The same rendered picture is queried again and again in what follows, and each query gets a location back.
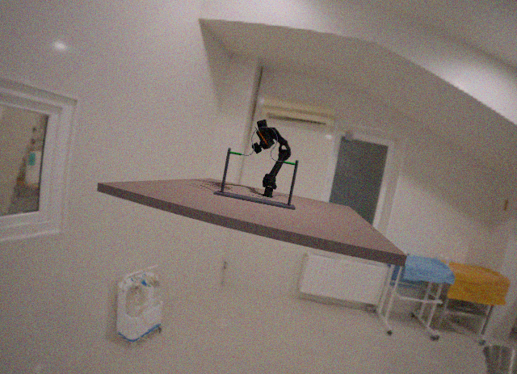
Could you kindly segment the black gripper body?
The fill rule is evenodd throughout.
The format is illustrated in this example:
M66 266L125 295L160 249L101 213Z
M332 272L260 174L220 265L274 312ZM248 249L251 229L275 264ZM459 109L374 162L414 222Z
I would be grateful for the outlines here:
M275 133L276 133L276 134L275 134ZM282 139L282 136L280 135L280 133L279 133L278 131L275 131L275 132L273 132L272 134L274 135L274 136L273 136L273 135L271 135L272 139L274 139L274 138L275 138L275 139L277 140L277 137L278 137L278 140L277 140L277 141L279 141L279 140L281 140L281 139ZM276 135L277 135L277 136L276 136ZM266 142L267 142L267 137L268 137L268 136L265 136L265 137L264 137L264 139L266 140ZM254 145L254 146L253 146L253 145ZM255 151L256 153L259 153L259 152L261 152L261 151L262 151L262 149L261 149L261 148L262 148L262 146L261 146L261 145L259 145L257 142L255 142L253 145L252 145L252 148L254 149L254 151ZM261 147L261 148L260 148L260 147Z

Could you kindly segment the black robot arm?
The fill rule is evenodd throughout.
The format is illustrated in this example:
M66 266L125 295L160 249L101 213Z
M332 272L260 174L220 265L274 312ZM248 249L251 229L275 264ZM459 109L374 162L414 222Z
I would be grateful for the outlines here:
M276 128L271 128L271 129L270 128L262 128L262 127L267 127L267 121L266 120L258 121L257 125L258 125L258 128L259 128L259 132L263 135L263 137L273 135L272 134L273 131L271 129L273 129L274 131L277 131ZM259 139L262 140L262 137L259 134L259 132L257 131L257 135L259 136ZM291 148L288 145L288 141L285 140L282 137L282 139L279 140L278 142L280 143L280 147L279 147L279 158L278 158L277 161L281 161L281 162L277 162L276 161L276 163L273 166L270 174L265 174L265 176L263 178L263 187L265 187L265 192L264 192L263 196L271 197L271 198L273 197L272 196L273 189L277 188L277 186L275 184L275 181L276 181L275 177L278 174L281 166L283 165L283 162L288 160L289 157L291 156ZM285 147L287 149L282 149L282 145L285 145Z

